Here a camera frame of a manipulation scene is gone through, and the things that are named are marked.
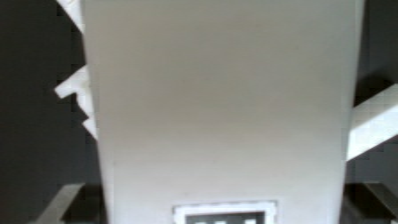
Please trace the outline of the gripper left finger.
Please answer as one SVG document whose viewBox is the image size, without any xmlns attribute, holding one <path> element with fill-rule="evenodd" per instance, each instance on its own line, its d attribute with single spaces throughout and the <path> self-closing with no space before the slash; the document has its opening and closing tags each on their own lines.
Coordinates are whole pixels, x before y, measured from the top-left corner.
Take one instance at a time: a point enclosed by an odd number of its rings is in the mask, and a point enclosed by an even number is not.
<svg viewBox="0 0 398 224">
<path fill-rule="evenodd" d="M 66 184 L 29 224 L 105 224 L 102 186 L 87 183 Z"/>
</svg>

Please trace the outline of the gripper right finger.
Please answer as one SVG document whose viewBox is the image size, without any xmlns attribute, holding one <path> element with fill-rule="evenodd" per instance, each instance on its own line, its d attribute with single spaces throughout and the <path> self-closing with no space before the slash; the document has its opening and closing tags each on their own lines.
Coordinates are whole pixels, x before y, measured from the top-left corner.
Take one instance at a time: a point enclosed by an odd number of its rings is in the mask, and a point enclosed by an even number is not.
<svg viewBox="0 0 398 224">
<path fill-rule="evenodd" d="M 350 183 L 343 192 L 343 224 L 393 224 L 398 195 L 381 182 Z"/>
</svg>

